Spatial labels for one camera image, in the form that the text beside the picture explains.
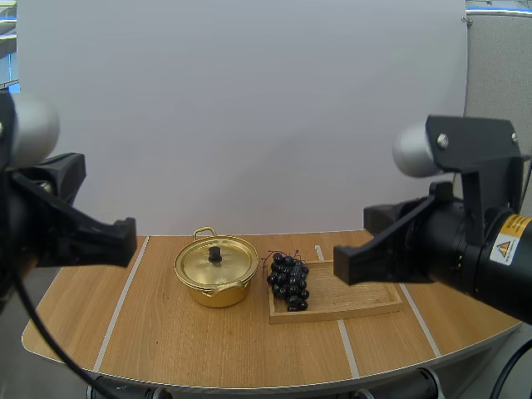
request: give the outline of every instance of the yellow warning sticker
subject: yellow warning sticker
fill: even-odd
[[[532,218],[525,218],[518,214],[512,214],[502,225],[500,233],[506,235],[512,235],[514,237],[520,237],[523,235],[526,226],[532,220]]]
[[[490,259],[500,264],[510,265],[514,259],[521,235],[532,218],[512,214],[500,228],[493,243]]]

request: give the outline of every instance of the black cable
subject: black cable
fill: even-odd
[[[32,304],[32,300],[30,299],[26,289],[24,288],[22,279],[18,275],[17,270],[13,270],[14,266],[13,263],[10,262],[11,259],[6,260],[8,264],[7,268],[11,272],[13,285],[15,286],[15,289],[18,292],[18,296],[22,300],[22,304],[24,305],[24,308],[26,309],[26,312],[29,315],[30,319],[33,321],[35,327],[37,327],[38,332],[42,335],[42,337],[50,346],[50,348],[56,353],[56,355],[59,356],[59,358],[68,366],[68,368],[70,368],[75,374],[77,374],[77,376],[79,376],[79,378],[86,382],[87,385],[90,385],[103,397],[106,397],[107,399],[120,399],[117,395],[109,392],[109,390],[104,388],[99,382],[93,380],[91,376],[89,376],[85,371],[83,371],[72,359],[69,358],[69,356],[65,352],[63,352],[61,347],[53,339],[52,335],[50,335],[47,328],[42,323],[41,318],[39,318],[39,315],[37,314]]]
[[[505,384],[506,378],[508,378],[512,368],[521,357],[532,348],[532,339],[525,342],[522,347],[520,347],[517,352],[510,358],[510,360],[505,364],[505,367],[502,369],[502,372],[499,374],[499,378],[495,382],[493,391],[491,391],[490,399],[498,399],[502,386]]]

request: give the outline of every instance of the black bracket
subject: black bracket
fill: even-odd
[[[334,247],[334,274],[348,284],[367,281],[431,283],[420,273],[413,252],[416,222],[452,201],[452,183],[432,183],[426,198],[364,209],[364,227],[374,238],[360,248]]]
[[[524,162],[510,121],[429,116],[426,134],[436,165],[460,173],[465,238],[482,245],[489,208],[521,208]]]

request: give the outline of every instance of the screw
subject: screw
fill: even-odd
[[[436,139],[436,143],[438,144],[438,147],[444,150],[449,146],[449,137],[447,137],[446,134],[441,133]]]
[[[473,20],[471,18],[468,18],[468,17],[462,17],[462,22],[465,22],[467,27],[470,27],[471,25],[473,25]]]
[[[53,194],[53,187],[50,183],[45,181],[44,183],[40,184],[41,188],[44,189],[48,194]]]

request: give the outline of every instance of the table surface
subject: table surface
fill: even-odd
[[[333,246],[359,246],[367,231],[244,236],[268,250],[318,260]],[[87,370],[186,387],[293,387],[406,367],[471,348],[518,321],[441,284],[397,284],[399,312],[270,325],[262,262],[242,302],[195,303],[177,279],[177,253],[191,237],[138,238],[128,268],[63,268],[38,311],[55,339]],[[32,323],[24,347],[57,359]]]

